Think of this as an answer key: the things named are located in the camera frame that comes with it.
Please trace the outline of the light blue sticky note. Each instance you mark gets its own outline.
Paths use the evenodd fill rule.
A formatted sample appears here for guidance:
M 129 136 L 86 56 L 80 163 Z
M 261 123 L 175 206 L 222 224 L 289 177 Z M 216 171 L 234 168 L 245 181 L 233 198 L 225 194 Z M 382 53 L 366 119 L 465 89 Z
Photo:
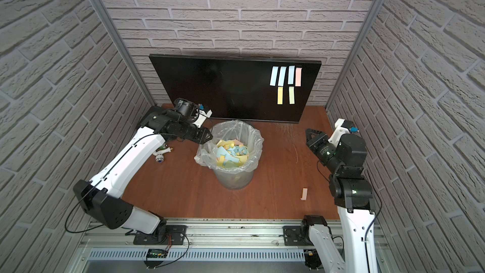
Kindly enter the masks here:
M 285 83 L 285 76 L 286 76 L 287 67 L 281 66 L 279 70 L 279 79 L 278 79 L 278 86 L 283 87 Z
M 294 85 L 295 68 L 295 66 L 289 66 L 288 68 L 288 85 Z
M 272 72 L 271 72 L 271 77 L 270 77 L 270 86 L 276 86 L 278 72 L 279 72 L 279 67 L 278 66 L 273 66 L 272 67 Z

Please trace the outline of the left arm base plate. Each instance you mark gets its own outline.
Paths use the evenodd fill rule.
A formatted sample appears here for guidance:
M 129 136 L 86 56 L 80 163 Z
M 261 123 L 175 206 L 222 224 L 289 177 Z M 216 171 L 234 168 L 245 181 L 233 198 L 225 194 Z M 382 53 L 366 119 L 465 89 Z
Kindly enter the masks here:
M 187 225 L 164 224 L 159 226 L 152 234 L 145 234 L 141 231 L 135 233 L 134 245 L 183 245 Z

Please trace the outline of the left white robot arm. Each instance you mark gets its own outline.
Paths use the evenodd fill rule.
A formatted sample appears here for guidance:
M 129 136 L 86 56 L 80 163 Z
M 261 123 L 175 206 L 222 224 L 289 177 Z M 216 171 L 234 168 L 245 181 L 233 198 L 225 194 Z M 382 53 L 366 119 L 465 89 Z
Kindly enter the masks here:
M 162 156 L 171 140 L 189 140 L 199 145 L 212 140 L 203 126 L 212 111 L 201 104 L 177 99 L 172 109 L 152 106 L 138 124 L 132 140 L 89 181 L 80 180 L 73 188 L 83 212 L 111 230 L 120 227 L 143 235 L 165 235 L 163 218 L 122 200 L 127 185 L 151 156 Z

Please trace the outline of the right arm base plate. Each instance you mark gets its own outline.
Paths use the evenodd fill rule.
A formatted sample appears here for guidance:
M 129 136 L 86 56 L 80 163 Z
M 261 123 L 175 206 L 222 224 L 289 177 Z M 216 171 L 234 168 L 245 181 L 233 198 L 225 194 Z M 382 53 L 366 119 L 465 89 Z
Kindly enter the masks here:
M 285 246 L 313 246 L 303 235 L 300 226 L 283 226 L 282 229 Z

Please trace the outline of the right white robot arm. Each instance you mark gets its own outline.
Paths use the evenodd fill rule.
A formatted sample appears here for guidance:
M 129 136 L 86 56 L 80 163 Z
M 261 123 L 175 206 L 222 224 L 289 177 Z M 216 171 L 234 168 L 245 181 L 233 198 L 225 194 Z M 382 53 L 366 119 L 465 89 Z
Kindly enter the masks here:
M 371 184 L 362 176 L 367 156 L 366 143 L 353 129 L 335 130 L 329 137 L 306 130 L 306 144 L 330 171 L 329 190 L 341 219 L 344 251 L 333 241 L 331 228 L 322 216 L 304 216 L 301 232 L 316 250 L 318 260 L 311 268 L 325 272 L 377 272 L 373 225 L 376 200 Z

